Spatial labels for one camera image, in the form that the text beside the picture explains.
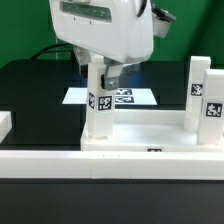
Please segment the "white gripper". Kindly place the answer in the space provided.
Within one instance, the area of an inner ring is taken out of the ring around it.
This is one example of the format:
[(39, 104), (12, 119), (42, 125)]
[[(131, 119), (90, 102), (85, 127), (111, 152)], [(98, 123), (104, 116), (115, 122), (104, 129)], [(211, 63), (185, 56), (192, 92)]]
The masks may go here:
[(57, 37), (75, 45), (83, 78), (88, 77), (89, 51), (106, 57), (105, 90), (119, 87), (122, 63), (146, 61), (153, 52), (150, 0), (49, 0), (49, 5)]

